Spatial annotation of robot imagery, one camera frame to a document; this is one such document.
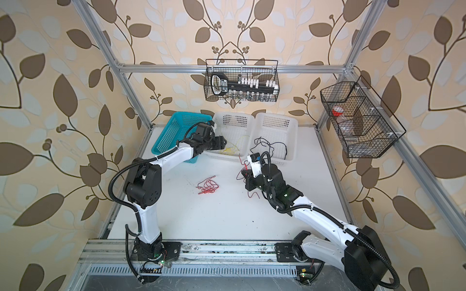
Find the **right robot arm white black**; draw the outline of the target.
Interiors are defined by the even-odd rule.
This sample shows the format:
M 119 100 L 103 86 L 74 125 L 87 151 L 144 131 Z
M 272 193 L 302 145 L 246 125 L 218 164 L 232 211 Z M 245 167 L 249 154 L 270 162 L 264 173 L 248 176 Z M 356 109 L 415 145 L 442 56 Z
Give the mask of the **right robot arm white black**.
M 247 157 L 247 168 L 241 171 L 247 191 L 261 191 L 265 200 L 278 213 L 307 223 L 323 237 L 301 231 L 292 241 L 295 260 L 316 259 L 344 271 L 361 291 L 381 286 L 395 290 L 400 277 L 393 267 L 378 234 L 335 218 L 311 202 L 301 191 L 287 184 L 279 168 L 271 162 L 269 152 Z

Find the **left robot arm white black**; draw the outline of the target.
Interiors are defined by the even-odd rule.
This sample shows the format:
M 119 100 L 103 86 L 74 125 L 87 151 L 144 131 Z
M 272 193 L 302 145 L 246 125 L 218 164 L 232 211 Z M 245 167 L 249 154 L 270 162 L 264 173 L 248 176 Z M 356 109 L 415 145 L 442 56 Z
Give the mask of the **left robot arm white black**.
M 108 194 L 113 201 L 130 208 L 137 230 L 125 225 L 125 239 L 134 238 L 133 251 L 144 261 L 161 261 L 169 251 L 163 246 L 157 221 L 157 201 L 162 194 L 163 176 L 179 164 L 205 151 L 224 149 L 227 141 L 215 134 L 215 122 L 197 122 L 175 146 L 148 159 L 135 159 L 111 179 Z

